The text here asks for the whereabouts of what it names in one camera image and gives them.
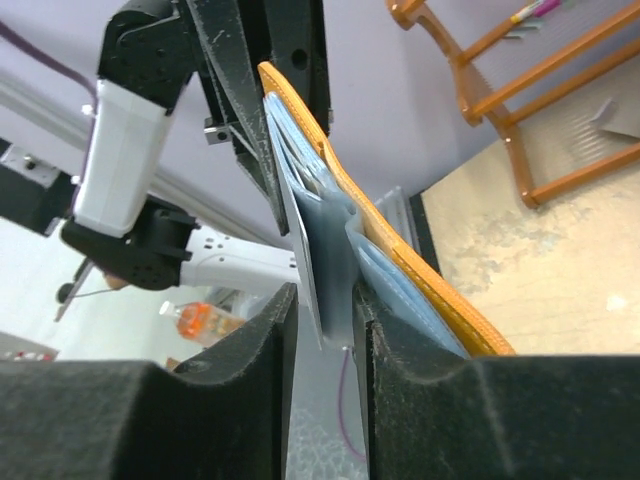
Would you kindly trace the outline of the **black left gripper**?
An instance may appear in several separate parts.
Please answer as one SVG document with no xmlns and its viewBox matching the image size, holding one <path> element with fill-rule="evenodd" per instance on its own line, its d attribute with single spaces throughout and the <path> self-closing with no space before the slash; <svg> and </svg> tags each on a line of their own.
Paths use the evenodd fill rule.
<svg viewBox="0 0 640 480">
<path fill-rule="evenodd" d="M 231 141 L 226 120 L 232 124 L 237 163 L 266 197 L 279 232 L 286 235 L 257 72 L 271 47 L 271 63 L 328 134 L 331 97 L 322 0 L 129 1 L 106 26 L 98 77 L 172 113 L 196 75 L 210 112 L 204 123 L 207 142 Z M 220 95 L 227 100 L 227 112 Z"/>
</svg>

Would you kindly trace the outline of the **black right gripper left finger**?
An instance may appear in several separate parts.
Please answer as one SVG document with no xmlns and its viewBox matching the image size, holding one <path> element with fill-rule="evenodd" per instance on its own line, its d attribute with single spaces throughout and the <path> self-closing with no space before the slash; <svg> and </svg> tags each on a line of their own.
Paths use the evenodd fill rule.
<svg viewBox="0 0 640 480">
<path fill-rule="evenodd" d="M 142 361 L 5 362 L 5 479 L 282 479 L 298 292 L 174 371 Z"/>
</svg>

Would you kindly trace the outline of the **yellow leather card holder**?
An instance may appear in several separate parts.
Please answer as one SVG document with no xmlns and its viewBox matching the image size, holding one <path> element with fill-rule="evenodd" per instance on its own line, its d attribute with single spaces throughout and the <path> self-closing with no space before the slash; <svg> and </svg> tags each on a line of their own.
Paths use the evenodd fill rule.
<svg viewBox="0 0 640 480">
<path fill-rule="evenodd" d="M 309 108 L 271 63 L 258 66 L 269 137 L 284 151 L 306 228 L 324 340 L 348 346 L 351 289 L 362 277 L 400 320 L 463 357 L 513 347 L 389 224 L 341 165 Z"/>
</svg>

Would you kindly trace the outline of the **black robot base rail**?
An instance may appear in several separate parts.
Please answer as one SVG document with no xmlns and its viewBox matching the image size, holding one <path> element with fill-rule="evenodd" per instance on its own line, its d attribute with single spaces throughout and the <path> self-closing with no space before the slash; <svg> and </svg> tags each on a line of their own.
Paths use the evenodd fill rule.
<svg viewBox="0 0 640 480">
<path fill-rule="evenodd" d="M 420 194 L 415 194 L 409 198 L 409 208 L 413 220 L 415 244 L 418 247 L 419 254 L 432 269 L 440 274 L 440 264 L 433 236 Z"/>
</svg>

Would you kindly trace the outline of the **grey credit card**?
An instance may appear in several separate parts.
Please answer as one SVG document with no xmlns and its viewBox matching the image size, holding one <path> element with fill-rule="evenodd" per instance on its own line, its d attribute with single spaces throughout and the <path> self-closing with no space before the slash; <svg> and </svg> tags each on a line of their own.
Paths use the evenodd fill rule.
<svg viewBox="0 0 640 480">
<path fill-rule="evenodd" d="M 320 321 L 320 312 L 315 289 L 308 236 L 292 190 L 294 176 L 286 161 L 284 151 L 279 141 L 274 136 L 271 136 L 270 142 L 272 145 L 274 163 L 278 173 L 279 188 L 282 195 L 297 270 L 299 273 L 300 285 L 303 291 L 303 298 L 311 314 L 312 325 L 318 346 L 323 350 L 325 342 Z"/>
</svg>

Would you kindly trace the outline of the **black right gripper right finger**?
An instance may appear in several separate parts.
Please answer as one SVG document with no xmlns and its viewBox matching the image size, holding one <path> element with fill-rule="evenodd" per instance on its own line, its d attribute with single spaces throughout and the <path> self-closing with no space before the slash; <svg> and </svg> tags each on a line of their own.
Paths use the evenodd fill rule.
<svg viewBox="0 0 640 480">
<path fill-rule="evenodd" d="M 463 359 L 353 291 L 373 479 L 635 479 L 635 356 Z"/>
</svg>

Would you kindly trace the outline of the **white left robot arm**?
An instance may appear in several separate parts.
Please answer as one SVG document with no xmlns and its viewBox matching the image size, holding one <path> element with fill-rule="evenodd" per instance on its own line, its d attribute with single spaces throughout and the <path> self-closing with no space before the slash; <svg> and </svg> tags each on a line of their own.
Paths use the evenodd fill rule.
<svg viewBox="0 0 640 480">
<path fill-rule="evenodd" d="M 108 22 L 89 87 L 94 117 L 80 184 L 61 236 L 137 287 L 179 284 L 197 220 L 149 194 L 179 100 L 193 77 L 212 123 L 289 230 L 258 67 L 277 68 L 322 129 L 330 93 L 319 1 L 130 1 Z"/>
</svg>

